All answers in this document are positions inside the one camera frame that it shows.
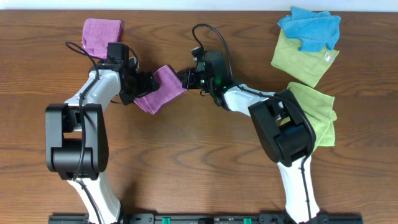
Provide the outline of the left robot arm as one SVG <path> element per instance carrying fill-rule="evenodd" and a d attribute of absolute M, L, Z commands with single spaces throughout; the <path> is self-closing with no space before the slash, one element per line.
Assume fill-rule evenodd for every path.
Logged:
<path fill-rule="evenodd" d="M 135 52 L 110 42 L 105 58 L 90 56 L 93 66 L 86 83 L 62 104 L 45 110 L 46 165 L 79 194 L 86 215 L 58 214 L 49 223 L 135 223 L 115 196 L 105 169 L 109 144 L 104 112 L 115 96 L 129 105 L 159 89 L 151 72 L 138 72 Z"/>

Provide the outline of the purple microfiber cloth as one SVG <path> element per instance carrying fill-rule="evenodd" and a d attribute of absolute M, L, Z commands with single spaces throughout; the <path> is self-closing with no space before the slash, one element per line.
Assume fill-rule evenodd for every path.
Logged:
<path fill-rule="evenodd" d="M 186 91 L 176 73 L 168 65 L 160 67 L 154 73 L 154 78 L 159 84 L 159 89 L 134 100 L 140 109 L 150 114 L 156 114 L 164 104 Z"/>

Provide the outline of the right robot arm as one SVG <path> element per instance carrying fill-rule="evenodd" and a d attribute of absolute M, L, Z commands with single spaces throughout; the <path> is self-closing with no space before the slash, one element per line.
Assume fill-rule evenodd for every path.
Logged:
<path fill-rule="evenodd" d="M 217 106 L 251 118 L 264 152 L 280 170 L 288 216 L 310 223 L 320 211 L 309 170 L 316 135 L 293 93 L 261 92 L 238 83 L 220 51 L 196 47 L 192 57 L 196 67 L 177 73 L 183 88 L 199 89 Z"/>

